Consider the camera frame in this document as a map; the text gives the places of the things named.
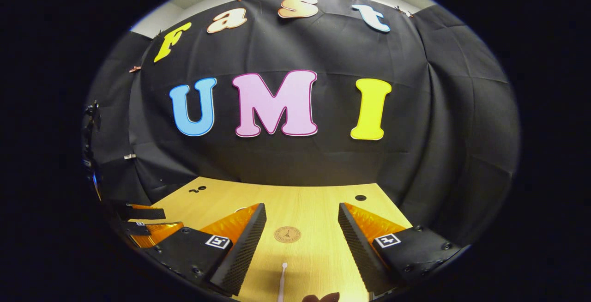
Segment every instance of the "table surface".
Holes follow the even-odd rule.
[[[198,193],[191,189],[205,186]],[[367,199],[358,201],[356,195]],[[339,292],[339,302],[367,302],[369,294],[338,224],[338,204],[349,203],[368,210],[405,228],[410,222],[373,184],[337,187],[263,186],[199,177],[155,203],[164,209],[164,220],[181,221],[202,229],[241,207],[264,203],[266,225],[239,296],[241,302],[276,302],[281,264],[285,270],[284,302],[302,302],[306,295],[322,298]],[[282,243],[274,233],[283,226],[297,228],[302,235],[292,243]]]

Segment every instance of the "letter m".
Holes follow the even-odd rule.
[[[274,134],[283,111],[286,122],[281,131],[289,136],[310,136],[318,131],[312,121],[312,83],[317,75],[309,70],[294,70],[285,76],[277,94],[273,96],[258,73],[246,73],[234,78],[232,85],[238,88],[240,137],[255,137],[260,127],[255,124],[255,113],[269,134]]]

